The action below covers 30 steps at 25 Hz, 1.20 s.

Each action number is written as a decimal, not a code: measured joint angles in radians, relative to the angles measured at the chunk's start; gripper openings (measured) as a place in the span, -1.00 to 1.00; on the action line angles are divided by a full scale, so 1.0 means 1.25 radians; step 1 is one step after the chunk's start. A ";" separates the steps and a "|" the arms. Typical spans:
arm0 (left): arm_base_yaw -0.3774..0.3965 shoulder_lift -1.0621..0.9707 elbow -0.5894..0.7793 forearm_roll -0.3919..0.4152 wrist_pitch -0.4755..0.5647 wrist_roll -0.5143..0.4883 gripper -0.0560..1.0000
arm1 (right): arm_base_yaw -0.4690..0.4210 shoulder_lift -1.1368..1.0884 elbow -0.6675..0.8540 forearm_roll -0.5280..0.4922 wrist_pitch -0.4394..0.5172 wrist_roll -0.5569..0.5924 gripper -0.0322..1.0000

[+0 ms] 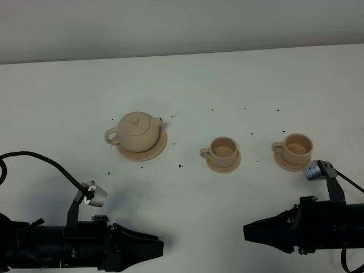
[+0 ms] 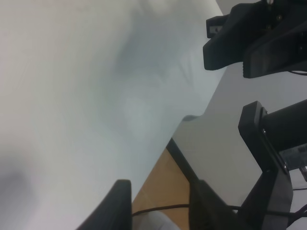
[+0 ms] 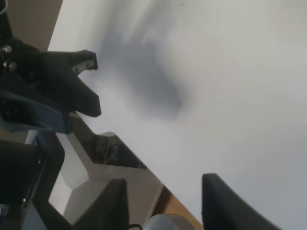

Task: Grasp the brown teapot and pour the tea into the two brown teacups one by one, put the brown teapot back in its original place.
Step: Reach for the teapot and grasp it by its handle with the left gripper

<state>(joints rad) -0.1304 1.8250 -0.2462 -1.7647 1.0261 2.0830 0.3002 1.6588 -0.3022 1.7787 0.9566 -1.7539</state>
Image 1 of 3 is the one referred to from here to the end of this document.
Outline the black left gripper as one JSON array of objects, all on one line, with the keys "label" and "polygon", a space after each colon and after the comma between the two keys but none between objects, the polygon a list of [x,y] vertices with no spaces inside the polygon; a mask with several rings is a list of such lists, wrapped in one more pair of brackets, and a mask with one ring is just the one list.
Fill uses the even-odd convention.
[{"label": "black left gripper", "polygon": [[125,269],[163,256],[164,242],[157,236],[108,225],[107,216],[94,216],[92,221],[78,222],[64,229],[64,267]]}]

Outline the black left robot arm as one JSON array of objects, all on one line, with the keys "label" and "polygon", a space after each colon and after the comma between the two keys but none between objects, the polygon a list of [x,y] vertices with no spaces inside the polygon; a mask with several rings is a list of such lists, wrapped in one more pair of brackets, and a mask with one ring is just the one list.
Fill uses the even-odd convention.
[{"label": "black left robot arm", "polygon": [[1,215],[1,272],[22,268],[96,268],[122,272],[163,256],[157,236],[109,224],[107,216],[75,225],[15,222]]}]

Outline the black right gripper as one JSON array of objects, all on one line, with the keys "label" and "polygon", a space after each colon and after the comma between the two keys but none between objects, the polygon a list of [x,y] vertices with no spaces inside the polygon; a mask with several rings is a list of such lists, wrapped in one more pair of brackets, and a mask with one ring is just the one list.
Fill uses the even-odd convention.
[{"label": "black right gripper", "polygon": [[346,201],[317,201],[301,197],[300,204],[277,216],[243,226],[246,241],[274,247],[284,253],[294,248],[302,255],[316,250],[346,247]]}]

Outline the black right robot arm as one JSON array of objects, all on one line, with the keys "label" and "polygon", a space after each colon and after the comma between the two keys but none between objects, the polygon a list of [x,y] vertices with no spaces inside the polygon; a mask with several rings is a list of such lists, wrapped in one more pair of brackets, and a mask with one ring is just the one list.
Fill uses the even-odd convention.
[{"label": "black right robot arm", "polygon": [[363,248],[363,204],[317,201],[313,196],[275,217],[243,227],[245,240],[300,254],[328,249]]}]

